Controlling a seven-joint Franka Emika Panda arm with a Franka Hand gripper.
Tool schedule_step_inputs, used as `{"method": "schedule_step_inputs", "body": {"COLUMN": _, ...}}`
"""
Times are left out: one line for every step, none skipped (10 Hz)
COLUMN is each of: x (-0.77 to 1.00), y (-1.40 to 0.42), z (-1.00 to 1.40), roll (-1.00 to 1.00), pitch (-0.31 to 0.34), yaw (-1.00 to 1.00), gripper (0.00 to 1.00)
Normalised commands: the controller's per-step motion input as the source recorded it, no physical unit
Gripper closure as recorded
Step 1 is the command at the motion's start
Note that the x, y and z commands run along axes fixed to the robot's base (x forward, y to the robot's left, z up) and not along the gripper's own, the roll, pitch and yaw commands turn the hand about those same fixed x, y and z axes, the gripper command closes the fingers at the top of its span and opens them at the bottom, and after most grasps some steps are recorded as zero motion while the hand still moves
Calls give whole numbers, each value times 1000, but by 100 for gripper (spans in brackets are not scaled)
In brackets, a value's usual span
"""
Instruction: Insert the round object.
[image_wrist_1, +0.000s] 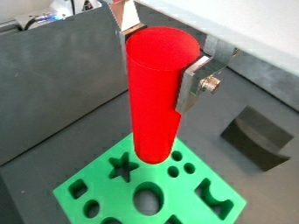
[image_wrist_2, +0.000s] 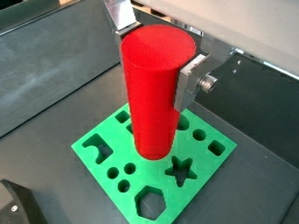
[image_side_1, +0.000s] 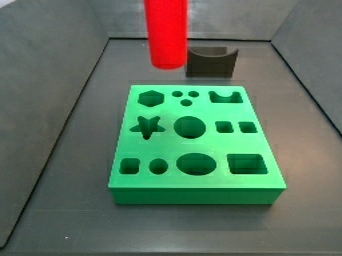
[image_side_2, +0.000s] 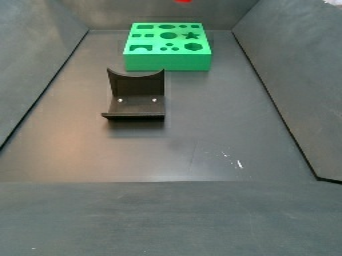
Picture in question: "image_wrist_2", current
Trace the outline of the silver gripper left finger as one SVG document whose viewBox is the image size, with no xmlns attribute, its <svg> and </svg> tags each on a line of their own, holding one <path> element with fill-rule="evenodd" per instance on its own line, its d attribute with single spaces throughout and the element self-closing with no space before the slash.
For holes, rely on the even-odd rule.
<svg viewBox="0 0 299 224">
<path fill-rule="evenodd" d="M 112 33 L 116 40 L 116 47 L 120 47 L 124 36 L 141 24 L 136 21 L 136 14 L 130 0 L 102 0 L 108 19 L 112 24 Z"/>
</svg>

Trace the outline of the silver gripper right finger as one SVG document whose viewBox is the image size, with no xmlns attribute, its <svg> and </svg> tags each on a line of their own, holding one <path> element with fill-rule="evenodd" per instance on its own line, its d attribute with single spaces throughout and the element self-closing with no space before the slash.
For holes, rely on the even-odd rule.
<svg viewBox="0 0 299 224">
<path fill-rule="evenodd" d="M 201 53 L 186 62 L 178 72 L 173 108 L 182 112 L 192 103 L 197 92 L 209 93 L 217 79 L 211 72 L 219 68 L 236 52 L 236 48 L 204 34 L 200 41 Z"/>
</svg>

